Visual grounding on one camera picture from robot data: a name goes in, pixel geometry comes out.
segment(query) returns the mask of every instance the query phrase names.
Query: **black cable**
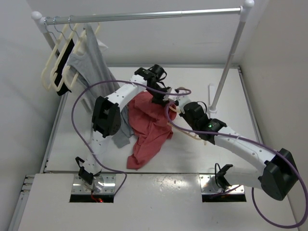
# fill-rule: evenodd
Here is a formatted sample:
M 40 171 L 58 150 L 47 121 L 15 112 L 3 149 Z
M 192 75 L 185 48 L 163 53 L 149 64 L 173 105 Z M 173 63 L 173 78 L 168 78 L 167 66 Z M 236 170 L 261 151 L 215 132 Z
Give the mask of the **black cable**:
M 205 102 L 203 102 L 203 101 L 197 101 L 197 103 L 203 103 L 204 106 L 205 106 L 205 113 L 207 113 L 207 105 L 205 104 Z
M 217 187 L 221 188 L 217 183 L 217 166 L 218 166 L 219 170 L 221 170 L 219 163 L 215 163 L 215 167 L 214 167 L 214 169 L 215 169 L 215 183 L 216 183 Z

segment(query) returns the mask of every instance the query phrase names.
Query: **clothes hanger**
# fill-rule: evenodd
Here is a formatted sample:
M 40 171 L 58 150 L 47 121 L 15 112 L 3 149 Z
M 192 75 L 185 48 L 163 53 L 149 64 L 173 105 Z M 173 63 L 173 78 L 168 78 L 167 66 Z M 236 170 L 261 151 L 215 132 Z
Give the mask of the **clothes hanger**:
M 64 64 L 66 63 L 67 58 L 68 58 L 69 54 L 71 53 L 71 51 L 72 51 L 72 49 L 73 49 L 73 47 L 74 47 L 74 43 L 73 43 L 73 40 L 72 40 L 73 37 L 74 37 L 74 34 L 76 34 L 77 37 L 78 37 L 78 39 L 79 39 L 79 35 L 78 35 L 77 31 L 76 31 L 76 29 L 78 28 L 79 24 L 76 23 L 76 24 L 74 25 L 74 27 L 72 28 L 72 27 L 71 27 L 71 24 L 70 24 L 71 17 L 72 17 L 72 15 L 69 16 L 69 18 L 68 18 L 68 25 L 69 25 L 70 29 L 72 30 L 72 32 L 71 32 L 70 35 L 68 36 L 68 39 L 66 40 L 66 42 L 65 42 L 65 44 L 64 44 L 64 46 L 63 46 L 63 48 L 62 48 L 62 50 L 61 50 L 61 52 L 60 52 L 60 54 L 59 54 L 57 60 L 56 60 L 56 63 L 55 63 L 55 65 L 54 65 L 53 69 L 52 69 L 51 72 L 50 72 L 50 82 L 51 82 L 51 86 L 52 86 L 52 88 L 53 88 L 56 92 L 58 92 L 58 91 L 61 89 L 61 87 L 62 87 L 62 85 L 63 85 L 63 83 L 64 83 L 64 78 L 63 78 L 63 77 L 61 78 L 61 80 L 60 80 L 60 82 L 59 82 L 58 85 L 55 83 L 55 80 L 56 80 L 56 78 L 58 77 L 58 74 L 60 74 L 60 75 L 62 74 L 62 70 L 58 70 L 58 65 L 59 65 L 60 62 L 64 62 L 64 60 L 63 60 L 64 54 L 65 54 L 65 59 L 66 59 L 65 62 L 64 62 Z
M 101 28 L 101 25 L 100 25 L 100 23 L 98 23 L 97 28 L 96 28 L 96 30 L 95 30 L 95 32 L 94 32 L 95 35 L 99 32 L 100 28 Z M 84 40 L 85 38 L 86 38 L 86 30 L 83 30 L 82 33 L 81 33 L 80 38 L 78 39 L 77 44 L 75 45 L 75 47 L 74 47 L 74 49 L 73 49 L 73 52 L 72 52 L 72 53 L 75 54 L 75 53 L 78 52 L 78 49 L 79 49 L 81 43 L 83 42 L 83 40 Z M 69 66 L 69 65 L 67 65 L 66 67 L 64 67 L 63 72 L 62 72 L 62 76 L 63 76 L 64 83 L 65 83 L 65 85 L 67 86 L 67 88 L 68 88 L 69 90 L 72 90 L 73 87 L 74 87 L 74 84 L 75 84 L 75 82 L 76 82 L 76 80 L 77 80 L 77 78 L 78 78 L 78 76 L 79 76 L 79 72 L 76 71 L 76 73 L 75 73 L 75 75 L 74 75 L 74 77 L 73 77 L 73 79 L 72 79 L 72 82 L 69 82 L 68 77 L 67 77 L 67 76 L 68 76 L 68 71 L 69 71 L 69 69 L 70 69 L 70 66 Z
M 61 35 L 60 35 L 59 38 L 57 39 L 56 36 L 54 35 L 54 33 L 52 33 L 51 31 L 49 31 L 49 30 L 47 29 L 46 20 L 47 20 L 48 18 L 50 18 L 50 17 L 46 17 L 45 20 L 44 20 L 45 29 L 46 29 L 47 32 L 51 33 L 51 34 L 53 35 L 53 37 L 55 38 L 55 45 L 54 45 L 53 50 L 51 51 L 51 54 L 50 54 L 50 56 L 49 56 L 49 58 L 48 58 L 46 64 L 45 64 L 45 68 L 43 69 L 43 71 L 42 71 L 42 73 L 41 73 L 41 75 L 40 75 L 42 85 L 43 85 L 43 87 L 44 87 L 46 90 L 50 90 L 50 88 L 51 88 L 51 83 L 48 84 L 47 81 L 46 81 L 46 79 L 47 79 L 47 77 L 46 77 L 46 72 L 47 72 L 47 70 L 49 69 L 49 66 L 50 66 L 50 64 L 51 64 L 51 61 L 52 61 L 53 57 L 55 57 L 55 55 L 56 55 L 56 53 L 57 53 L 57 51 L 58 51 L 58 47 L 59 47 L 59 45 L 60 45 L 62 39 L 64 38 L 64 33 L 66 32 L 66 30 L 67 30 L 67 28 L 68 28 L 68 25 L 67 25 L 67 24 L 64 25 L 64 27 L 63 27 L 63 29 L 62 29 L 62 32 L 61 32 Z

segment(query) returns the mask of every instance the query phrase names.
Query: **hanging clothes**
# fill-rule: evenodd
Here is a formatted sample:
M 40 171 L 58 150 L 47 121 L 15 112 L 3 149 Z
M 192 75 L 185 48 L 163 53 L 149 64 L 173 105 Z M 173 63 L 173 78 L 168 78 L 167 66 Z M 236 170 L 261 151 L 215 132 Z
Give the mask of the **hanging clothes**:
M 82 54 L 71 54 L 67 65 L 70 65 L 69 76 L 74 76 L 75 72 L 79 72 L 77 81 L 83 88 L 87 88 L 97 82 L 104 80 L 115 80 L 115 77 L 107 67 L 102 53 L 99 49 L 99 44 L 95 37 L 94 31 L 90 24 L 84 24 L 84 29 L 86 30 L 87 39 L 85 41 L 84 52 Z M 95 101 L 99 96 L 107 96 L 120 86 L 117 82 L 100 84 L 85 94 L 90 102 L 91 111 L 94 109 Z M 128 113 L 127 108 L 124 108 L 121 112 L 121 127 L 120 130 L 113 138 L 115 144 L 118 147 L 125 146 L 124 144 L 129 143 L 129 138 L 133 134 L 133 131 L 128 123 Z
M 165 108 L 152 103 L 152 95 L 145 91 L 139 93 L 128 103 L 128 120 L 138 140 L 133 155 L 128 157 L 127 168 L 139 169 L 146 165 L 161 149 L 167 139 L 172 138 L 172 129 L 167 125 Z M 177 113 L 169 110 L 175 119 Z

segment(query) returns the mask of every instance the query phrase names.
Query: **white wall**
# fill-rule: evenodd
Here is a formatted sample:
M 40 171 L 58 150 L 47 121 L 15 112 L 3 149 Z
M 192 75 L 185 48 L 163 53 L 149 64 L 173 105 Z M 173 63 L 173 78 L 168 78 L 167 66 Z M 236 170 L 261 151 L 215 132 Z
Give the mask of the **white wall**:
M 307 11 L 307 0 L 270 0 L 241 67 L 264 142 L 290 150 L 308 185 Z M 299 183 L 289 198 L 295 218 L 301 219 Z M 308 222 L 301 230 L 308 230 Z
M 234 63 L 238 63 L 269 0 L 256 0 Z M 244 0 L 27 0 L 44 16 L 234 8 Z M 99 38 L 109 64 L 224 64 L 238 15 L 103 23 Z
M 50 48 L 25 0 L 0 7 L 0 230 L 7 230 L 26 174 L 39 171 L 59 97 L 40 72 Z

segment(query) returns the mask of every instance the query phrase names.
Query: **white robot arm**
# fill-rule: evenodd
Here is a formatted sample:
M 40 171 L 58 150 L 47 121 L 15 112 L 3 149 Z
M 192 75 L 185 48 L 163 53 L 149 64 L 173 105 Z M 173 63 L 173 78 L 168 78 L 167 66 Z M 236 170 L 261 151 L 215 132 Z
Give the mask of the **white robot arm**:
M 130 81 L 147 85 L 161 92 L 176 93 L 177 90 L 162 88 L 157 84 L 162 80 L 161 76 L 164 73 L 164 69 L 158 65 L 147 70 L 139 68 Z M 90 145 L 100 162 L 102 162 L 111 136 L 116 134 L 120 128 L 121 110 L 134 96 L 145 89 L 143 86 L 125 84 L 107 97 L 99 97 L 96 100 L 92 117 L 94 133 Z M 206 132 L 206 134 L 198 134 L 201 139 L 233 152 L 255 167 L 255 169 L 246 170 L 232 164 L 225 165 L 215 176 L 218 187 L 226 189 L 232 185 L 245 185 L 262 189 L 276 200 L 283 200 L 297 182 L 298 178 L 295 173 L 279 156 L 261 146 L 239 139 L 242 136 L 224 122 L 216 118 L 208 118 L 202 106 L 197 102 L 192 102 L 187 95 L 166 97 L 164 94 L 148 91 L 153 95 L 152 102 L 154 103 L 165 106 L 170 100 L 174 101 L 181 110 L 180 116 L 193 130 Z M 220 136 L 217 132 L 235 137 Z M 279 153 L 296 168 L 289 151 L 281 149 Z M 88 155 L 86 161 L 82 162 L 82 165 L 79 164 L 79 176 L 91 185 L 93 176 L 98 174 L 102 167 L 91 154 Z

